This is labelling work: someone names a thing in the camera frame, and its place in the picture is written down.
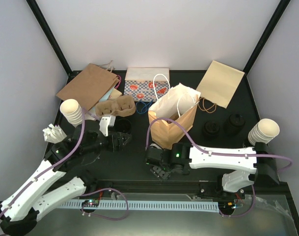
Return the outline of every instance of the white rope handle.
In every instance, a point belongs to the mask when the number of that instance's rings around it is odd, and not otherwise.
[[[183,95],[185,95],[185,94],[188,94],[191,98],[192,98],[192,100],[193,100],[193,104],[195,104],[195,100],[194,100],[194,98],[192,97],[192,95],[190,95],[190,93],[188,93],[188,92],[186,92],[186,93],[183,93],[180,97],[179,97],[179,100],[178,100],[178,103],[177,103],[177,110],[178,110],[178,115],[179,115],[179,118],[180,118],[180,111],[179,111],[179,102],[180,102],[180,100],[181,100],[181,98],[183,97]]]
[[[167,80],[168,85],[169,85],[169,90],[170,90],[170,83],[169,83],[168,78],[167,78],[164,74],[157,74],[157,75],[155,75],[155,77],[154,77],[154,79],[153,79],[153,86],[154,86],[154,92],[155,92],[155,96],[156,96],[156,98],[157,98],[157,102],[158,102],[158,96],[157,96],[156,87],[155,87],[155,78],[156,78],[157,76],[159,76],[159,75],[164,76],[165,80]]]
[[[109,70],[110,69],[110,67],[111,67],[111,70],[110,70],[110,72],[112,72],[112,70],[114,70],[114,67],[111,65],[112,64],[112,62],[113,62],[113,60],[111,60],[109,63],[107,63],[107,64],[102,64],[102,65],[97,65],[97,66],[99,66],[99,67],[101,67],[102,68],[102,66],[108,66],[105,70]]]

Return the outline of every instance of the paper bag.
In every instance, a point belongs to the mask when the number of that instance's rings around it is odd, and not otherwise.
[[[158,99],[148,111],[149,123],[156,118],[171,118],[187,131],[193,127],[200,92],[179,84]],[[156,121],[151,126],[152,140],[162,148],[172,149],[180,141],[184,132],[174,123]]]
[[[201,92],[201,97],[227,108],[243,75],[243,71],[214,60],[196,90]]]
[[[118,82],[117,75],[89,64],[56,95],[63,101],[73,98],[89,111]]]
[[[109,95],[108,100],[116,100],[121,95],[122,93],[114,88],[112,93]]]

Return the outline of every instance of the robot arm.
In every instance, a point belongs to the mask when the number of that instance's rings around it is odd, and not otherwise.
[[[267,153],[265,147],[246,147],[238,149],[203,147],[208,152],[228,154],[256,154]],[[213,199],[234,199],[236,192],[241,188],[253,185],[259,179],[270,185],[278,184],[277,172],[270,160],[265,158],[265,163],[258,163],[256,157],[216,156],[202,153],[196,147],[187,143],[177,143],[172,150],[160,149],[156,145],[146,150],[146,163],[152,165],[151,172],[162,180],[167,180],[171,173],[188,175],[191,169],[219,168],[234,170],[229,174],[218,176],[217,183],[201,183],[203,197]]]
[[[25,235],[36,226],[37,221],[63,202],[96,190],[95,178],[86,171],[71,177],[72,179],[65,185],[45,194],[53,183],[71,169],[80,166],[83,156],[86,154],[94,153],[95,155],[92,157],[96,158],[102,150],[121,150],[131,140],[129,134],[108,131],[108,127],[113,126],[113,124],[114,120],[110,117],[102,118],[100,124],[86,120],[82,142],[74,154],[61,165],[36,178],[37,175],[64,158],[73,149],[79,139],[82,126],[77,126],[73,135],[69,135],[62,142],[54,144],[30,178],[13,195],[0,202],[0,213],[4,209],[8,209],[2,216],[0,223],[4,233],[11,236]],[[12,199],[31,181],[33,183],[30,187],[9,207]]]
[[[256,154],[253,147],[238,149],[200,147],[206,151],[219,153]],[[190,159],[190,167],[192,169],[220,168],[235,170],[230,174],[224,174],[222,177],[222,188],[226,192],[235,193],[241,188],[254,184],[254,177],[257,172],[255,167],[257,163],[256,157],[209,156],[200,152],[196,147],[191,147]]]

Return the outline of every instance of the black frame pole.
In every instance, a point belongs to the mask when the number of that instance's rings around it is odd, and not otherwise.
[[[40,24],[43,32],[45,33],[47,39],[49,40],[53,50],[55,51],[57,57],[59,58],[66,74],[68,76],[70,76],[72,74],[72,69],[69,65],[69,63],[67,62],[62,50],[60,49],[59,44],[57,43],[44,15],[42,14],[36,0],[26,0],[29,7],[31,8],[33,14],[35,15],[38,23]]]
[[[281,0],[275,10],[275,12],[273,13],[271,19],[269,20],[261,38],[259,39],[256,47],[254,48],[254,51],[252,53],[252,55],[250,56],[249,60],[247,61],[243,72],[245,72],[246,74],[249,73],[249,71],[251,70],[252,66],[254,65],[256,59],[258,58],[259,54],[261,53],[264,45],[266,44],[269,36],[271,35],[273,29],[275,28],[275,26],[277,25],[279,19],[282,16],[282,13],[285,11],[285,9],[287,8],[288,4],[289,4],[290,0]]]

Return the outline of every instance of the black lid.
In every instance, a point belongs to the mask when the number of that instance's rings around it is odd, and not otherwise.
[[[220,125],[215,121],[208,121],[204,124],[202,132],[206,137],[216,137],[219,134]]]
[[[234,127],[243,127],[245,125],[245,119],[239,114],[233,114],[229,117],[229,123]]]

